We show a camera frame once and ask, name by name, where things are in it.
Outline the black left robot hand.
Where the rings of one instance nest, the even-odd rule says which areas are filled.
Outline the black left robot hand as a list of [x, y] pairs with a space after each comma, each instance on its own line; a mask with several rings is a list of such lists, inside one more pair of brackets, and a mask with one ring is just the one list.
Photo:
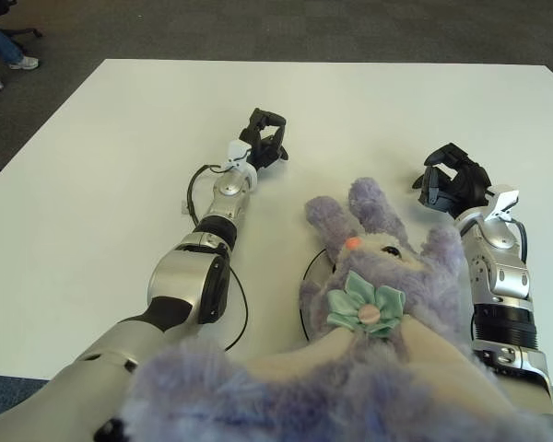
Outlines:
[[[250, 116], [249, 124], [243, 128], [239, 139], [250, 146], [246, 161], [256, 171], [266, 169], [278, 160], [288, 161], [288, 152], [283, 146], [286, 119], [268, 110], [255, 108]], [[276, 131], [262, 137], [266, 127], [276, 127]]]

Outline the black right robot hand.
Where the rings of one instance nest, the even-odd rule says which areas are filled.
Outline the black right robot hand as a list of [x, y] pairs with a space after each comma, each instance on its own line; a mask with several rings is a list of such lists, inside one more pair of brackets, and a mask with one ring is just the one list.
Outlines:
[[432, 152], [426, 169], [412, 184], [420, 190], [418, 201], [433, 210], [458, 217], [468, 209], [486, 206], [491, 186], [487, 172], [453, 143]]

